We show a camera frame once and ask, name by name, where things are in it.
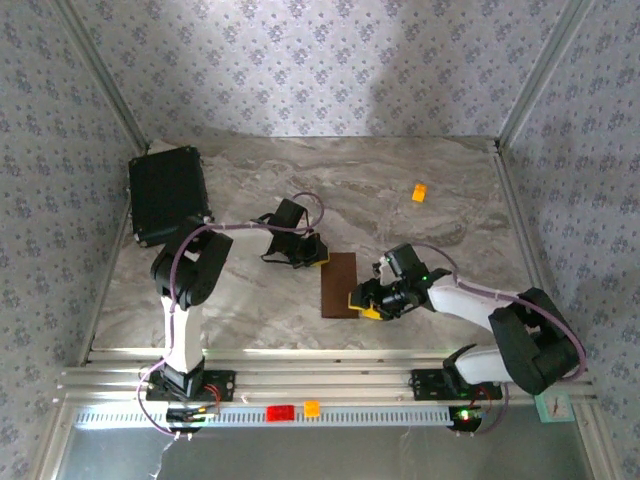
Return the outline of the black hard case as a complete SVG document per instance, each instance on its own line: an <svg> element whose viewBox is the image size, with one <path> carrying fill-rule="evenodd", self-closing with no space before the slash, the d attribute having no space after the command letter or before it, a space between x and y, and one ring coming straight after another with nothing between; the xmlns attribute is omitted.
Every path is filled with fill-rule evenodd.
<svg viewBox="0 0 640 480"><path fill-rule="evenodd" d="M133 236L142 247L166 243L186 218L212 215L200 152L171 147L129 161Z"/></svg>

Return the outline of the black controller board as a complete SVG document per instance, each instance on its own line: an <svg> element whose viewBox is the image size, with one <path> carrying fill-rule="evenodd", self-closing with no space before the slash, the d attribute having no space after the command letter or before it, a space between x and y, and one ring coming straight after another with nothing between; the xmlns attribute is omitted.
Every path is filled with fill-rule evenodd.
<svg viewBox="0 0 640 480"><path fill-rule="evenodd" d="M165 414L165 421L173 434L195 434L208 420L218 417L219 414L220 410L212 406L169 408Z"/></svg>
<svg viewBox="0 0 640 480"><path fill-rule="evenodd" d="M447 428L456 434L476 434L486 418L487 413L480 407L454 407L449 408L449 416L452 424Z"/></svg>

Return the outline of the aluminium rail frame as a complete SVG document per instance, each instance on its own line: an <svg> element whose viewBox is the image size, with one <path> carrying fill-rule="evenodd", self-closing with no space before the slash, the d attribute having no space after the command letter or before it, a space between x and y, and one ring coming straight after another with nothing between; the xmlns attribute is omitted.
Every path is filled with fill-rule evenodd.
<svg viewBox="0 0 640 480"><path fill-rule="evenodd" d="M324 406L407 405L414 369L435 368L447 351L206 349L205 364L236 373L236 406L297 404L317 400ZM59 377L54 400L78 405L133 401L140 378L155 364L153 348L96 349L80 367Z"/></svg>

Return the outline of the brown square paper sheet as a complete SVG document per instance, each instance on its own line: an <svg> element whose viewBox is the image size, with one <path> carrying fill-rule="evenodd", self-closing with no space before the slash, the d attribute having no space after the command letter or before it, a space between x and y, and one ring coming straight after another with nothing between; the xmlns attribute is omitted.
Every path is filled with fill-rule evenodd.
<svg viewBox="0 0 640 480"><path fill-rule="evenodd" d="M331 253L321 266L321 316L327 319L355 319L358 311L349 307L349 295L356 288L356 254Z"/></svg>

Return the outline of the black right controller board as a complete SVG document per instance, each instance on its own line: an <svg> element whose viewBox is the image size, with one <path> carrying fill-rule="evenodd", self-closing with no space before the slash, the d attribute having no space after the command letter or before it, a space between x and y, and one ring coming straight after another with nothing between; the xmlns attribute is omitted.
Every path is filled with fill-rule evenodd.
<svg viewBox="0 0 640 480"><path fill-rule="evenodd" d="M486 418L487 413L480 407L454 407L449 408L449 416L452 424L447 428L456 434L476 434Z"/></svg>

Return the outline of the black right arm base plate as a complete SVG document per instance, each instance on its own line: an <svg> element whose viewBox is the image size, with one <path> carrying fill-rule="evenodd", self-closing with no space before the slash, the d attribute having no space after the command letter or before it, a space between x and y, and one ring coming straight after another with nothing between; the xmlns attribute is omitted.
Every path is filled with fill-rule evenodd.
<svg viewBox="0 0 640 480"><path fill-rule="evenodd" d="M471 385L446 369L414 369L408 381L416 401L501 400L499 385L483 382Z"/></svg>

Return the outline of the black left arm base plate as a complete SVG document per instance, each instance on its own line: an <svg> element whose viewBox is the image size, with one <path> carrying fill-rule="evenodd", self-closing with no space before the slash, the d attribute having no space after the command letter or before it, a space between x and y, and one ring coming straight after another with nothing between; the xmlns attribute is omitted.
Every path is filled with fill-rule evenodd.
<svg viewBox="0 0 640 480"><path fill-rule="evenodd" d="M236 372L232 370L196 370L189 374L153 372L144 399L147 401L231 402Z"/></svg>

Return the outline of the small teal clock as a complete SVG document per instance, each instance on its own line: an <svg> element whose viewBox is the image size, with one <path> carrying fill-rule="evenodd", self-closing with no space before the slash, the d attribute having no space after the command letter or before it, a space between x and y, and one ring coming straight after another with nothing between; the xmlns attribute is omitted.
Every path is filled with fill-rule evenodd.
<svg viewBox="0 0 640 480"><path fill-rule="evenodd" d="M568 423L575 420L573 407L566 392L543 393L534 397L542 423Z"/></svg>

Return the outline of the black left controller board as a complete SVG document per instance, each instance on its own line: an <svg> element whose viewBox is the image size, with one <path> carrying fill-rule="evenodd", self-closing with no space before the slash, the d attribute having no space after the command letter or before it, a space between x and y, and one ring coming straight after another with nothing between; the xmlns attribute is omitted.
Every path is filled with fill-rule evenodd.
<svg viewBox="0 0 640 480"><path fill-rule="evenodd" d="M219 414L220 410L212 406L169 408L165 414L165 421L173 434L195 434L208 420L218 417Z"/></svg>

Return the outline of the aluminium side rail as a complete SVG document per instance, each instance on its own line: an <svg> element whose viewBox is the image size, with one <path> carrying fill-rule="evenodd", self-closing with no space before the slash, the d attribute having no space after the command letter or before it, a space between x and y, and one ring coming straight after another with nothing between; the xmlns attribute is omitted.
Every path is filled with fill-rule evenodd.
<svg viewBox="0 0 640 480"><path fill-rule="evenodd" d="M121 244L127 230L127 224L129 223L130 212L131 212L131 200L128 199L125 203L123 212L120 215L117 233L116 233L114 242L109 250L109 257L108 257L108 262L106 264L106 270L104 275L102 276L101 283L98 289L96 302L92 307L91 315L89 317L89 323L87 324L87 328L83 336L83 341L80 346L79 355L76 360L77 366L84 366L87 363L87 360L91 353L91 347L92 347L93 339L95 338L95 333L96 333L97 325L99 322L100 312L102 310L102 307L104 305L104 302L108 293L109 285L110 285L111 278L112 278L115 265L118 259Z"/></svg>
<svg viewBox="0 0 640 480"><path fill-rule="evenodd" d="M511 224L515 230L519 250L521 252L524 265L531 283L543 289L547 294L551 295L553 285L549 282L548 272L542 259L537 255L537 249L530 235L528 224L523 215L523 210L517 196L512 175L509 171L507 162L505 161L501 150L500 143L496 139L490 139L488 142L489 152L492 154L495 164L496 173L503 192L504 201L507 205Z"/></svg>

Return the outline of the aluminium corner post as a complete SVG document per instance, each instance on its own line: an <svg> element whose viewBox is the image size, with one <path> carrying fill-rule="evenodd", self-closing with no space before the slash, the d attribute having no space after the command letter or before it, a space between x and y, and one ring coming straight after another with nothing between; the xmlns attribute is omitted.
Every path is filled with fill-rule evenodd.
<svg viewBox="0 0 640 480"><path fill-rule="evenodd" d="M73 2L71 0L48 1L60 19L70 38L70 42L74 45L98 89L112 109L128 140L139 152L145 153L148 149L148 141Z"/></svg>
<svg viewBox="0 0 640 480"><path fill-rule="evenodd" d="M566 0L516 103L500 130L496 141L499 151L511 145L518 136L595 1Z"/></svg>

